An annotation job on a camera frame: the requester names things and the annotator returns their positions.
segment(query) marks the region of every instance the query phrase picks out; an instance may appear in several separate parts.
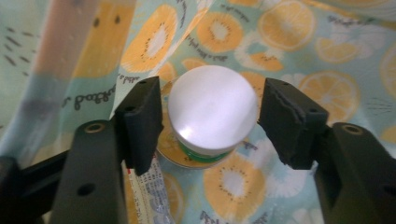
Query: screw hole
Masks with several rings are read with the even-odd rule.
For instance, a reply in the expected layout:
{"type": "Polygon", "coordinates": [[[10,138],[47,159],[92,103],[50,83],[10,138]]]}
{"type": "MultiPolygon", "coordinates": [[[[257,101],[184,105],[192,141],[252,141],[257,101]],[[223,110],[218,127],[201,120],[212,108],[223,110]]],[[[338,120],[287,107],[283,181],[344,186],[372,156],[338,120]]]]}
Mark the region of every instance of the screw hole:
{"type": "Polygon", "coordinates": [[[128,107],[125,108],[125,111],[131,112],[131,111],[134,111],[134,109],[135,109],[134,106],[128,106],[128,107]]]}
{"type": "Polygon", "coordinates": [[[351,133],[351,134],[356,134],[356,135],[363,134],[363,131],[361,130],[361,128],[353,126],[353,125],[346,124],[343,126],[343,129],[346,132],[351,133]]]}
{"type": "Polygon", "coordinates": [[[94,123],[85,128],[86,133],[99,133],[105,128],[103,123],[94,123]]]}
{"type": "Polygon", "coordinates": [[[384,186],[384,191],[393,197],[396,197],[396,186],[391,186],[391,185],[385,185],[384,186]]]}
{"type": "Polygon", "coordinates": [[[79,187],[79,189],[77,190],[77,195],[84,197],[84,196],[88,196],[91,193],[93,193],[95,191],[95,185],[94,184],[85,184],[81,187],[79,187]]]}

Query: round container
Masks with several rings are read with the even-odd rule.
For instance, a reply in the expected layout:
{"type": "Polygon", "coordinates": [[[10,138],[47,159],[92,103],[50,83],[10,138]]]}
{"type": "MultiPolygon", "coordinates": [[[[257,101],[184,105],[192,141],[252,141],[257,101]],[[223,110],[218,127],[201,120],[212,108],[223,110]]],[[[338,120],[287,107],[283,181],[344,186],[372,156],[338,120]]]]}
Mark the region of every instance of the round container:
{"type": "Polygon", "coordinates": [[[168,97],[168,115],[182,150],[193,160],[220,160],[256,123],[257,96],[235,71],[216,65],[181,76],[168,97]]]}

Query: patterned cloth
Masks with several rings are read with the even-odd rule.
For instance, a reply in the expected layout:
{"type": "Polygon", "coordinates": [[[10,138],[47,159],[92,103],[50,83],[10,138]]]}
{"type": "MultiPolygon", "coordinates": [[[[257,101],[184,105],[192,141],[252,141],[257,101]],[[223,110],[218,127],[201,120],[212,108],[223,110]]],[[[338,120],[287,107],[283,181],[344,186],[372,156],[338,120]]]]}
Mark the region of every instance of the patterned cloth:
{"type": "MultiPolygon", "coordinates": [[[[108,119],[137,81],[159,76],[164,86],[205,64],[239,72],[259,97],[266,77],[287,81],[330,112],[329,125],[365,127],[396,158],[396,1],[126,2],[101,2],[37,161],[68,149],[80,124],[108,119]]],[[[0,136],[32,76],[47,5],[0,2],[0,136]]],[[[315,166],[283,165],[259,125],[212,168],[160,165],[177,223],[323,222],[315,166]]]]}

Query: yellow citrus pattern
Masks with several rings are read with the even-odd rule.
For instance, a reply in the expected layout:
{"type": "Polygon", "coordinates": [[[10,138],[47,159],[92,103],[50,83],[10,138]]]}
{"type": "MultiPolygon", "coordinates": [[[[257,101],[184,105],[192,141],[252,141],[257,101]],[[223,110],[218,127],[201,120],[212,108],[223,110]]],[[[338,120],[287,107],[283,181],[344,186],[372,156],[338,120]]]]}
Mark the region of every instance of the yellow citrus pattern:
{"type": "Polygon", "coordinates": [[[102,77],[119,65],[134,7],[101,3],[74,77],[102,77]]]}
{"type": "Polygon", "coordinates": [[[386,142],[396,144],[396,125],[384,130],[381,134],[381,139],[386,142]]]}
{"type": "Polygon", "coordinates": [[[265,76],[254,72],[240,72],[240,74],[250,83],[251,87],[253,87],[254,91],[257,94],[257,104],[259,108],[262,106],[262,95],[264,92],[264,83],[265,83],[265,76]]]}
{"type": "Polygon", "coordinates": [[[348,121],[360,104],[360,90],[353,77],[335,71],[306,76],[299,89],[329,111],[329,125],[348,121]]]}
{"type": "Polygon", "coordinates": [[[216,53],[235,49],[243,36],[239,21],[222,12],[207,12],[196,32],[201,44],[216,53]]]}
{"type": "Polygon", "coordinates": [[[266,71],[279,71],[283,69],[282,63],[275,56],[268,57],[264,52],[249,55],[250,59],[266,71]]]}
{"type": "Polygon", "coordinates": [[[389,49],[382,59],[380,74],[387,91],[396,99],[396,44],[389,49]]]}
{"type": "Polygon", "coordinates": [[[168,5],[159,6],[128,46],[121,58],[121,66],[128,72],[146,72],[154,68],[169,50],[176,27],[175,9],[168,5]]]}
{"type": "Polygon", "coordinates": [[[359,48],[350,43],[335,43],[328,38],[318,38],[315,49],[321,60],[328,63],[346,63],[353,60],[359,48]]]}
{"type": "Polygon", "coordinates": [[[293,51],[309,42],[316,28],[311,10],[299,1],[284,1],[258,21],[262,39],[270,46],[293,51]]]}
{"type": "Polygon", "coordinates": [[[244,7],[254,7],[259,3],[259,0],[228,0],[228,2],[244,7]]]}
{"type": "Polygon", "coordinates": [[[200,22],[200,20],[204,17],[206,12],[209,10],[208,7],[204,7],[197,12],[197,14],[192,18],[189,26],[186,28],[186,32],[182,36],[182,40],[186,38],[187,35],[191,33],[191,31],[195,28],[195,26],[200,22]]]}
{"type": "Polygon", "coordinates": [[[246,221],[262,204],[264,186],[262,172],[238,153],[204,171],[205,196],[213,210],[236,223],[246,221]]]}
{"type": "Polygon", "coordinates": [[[173,82],[174,81],[169,81],[167,82],[162,88],[161,88],[161,102],[162,102],[162,106],[163,106],[163,125],[164,122],[167,121],[169,124],[169,120],[168,120],[168,95],[169,92],[171,92],[172,87],[173,87],[173,82]]]}
{"type": "Polygon", "coordinates": [[[332,2],[350,7],[376,7],[387,3],[389,0],[331,0],[332,2]]]}
{"type": "Polygon", "coordinates": [[[160,70],[158,70],[158,76],[162,80],[172,81],[177,77],[177,73],[175,67],[171,63],[167,62],[160,68],[160,70]]]}
{"type": "Polygon", "coordinates": [[[188,58],[183,60],[183,62],[181,63],[188,71],[196,67],[207,65],[207,63],[204,60],[199,58],[188,58]]]}
{"type": "Polygon", "coordinates": [[[184,196],[181,186],[174,176],[163,173],[163,182],[165,183],[168,201],[171,207],[171,215],[176,223],[181,223],[184,214],[184,196]]]}

